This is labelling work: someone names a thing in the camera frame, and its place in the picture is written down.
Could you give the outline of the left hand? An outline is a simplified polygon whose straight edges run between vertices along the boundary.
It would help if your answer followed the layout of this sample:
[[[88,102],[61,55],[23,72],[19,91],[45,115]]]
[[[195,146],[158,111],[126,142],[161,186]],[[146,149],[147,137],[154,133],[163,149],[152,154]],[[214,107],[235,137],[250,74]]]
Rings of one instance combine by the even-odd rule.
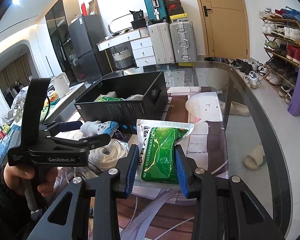
[[[53,187],[58,175],[57,167],[51,168],[44,182],[38,185],[37,190],[43,197],[49,197],[53,193]],[[34,178],[34,169],[28,166],[10,166],[4,168],[4,181],[6,185],[19,195],[24,195],[22,183]]]

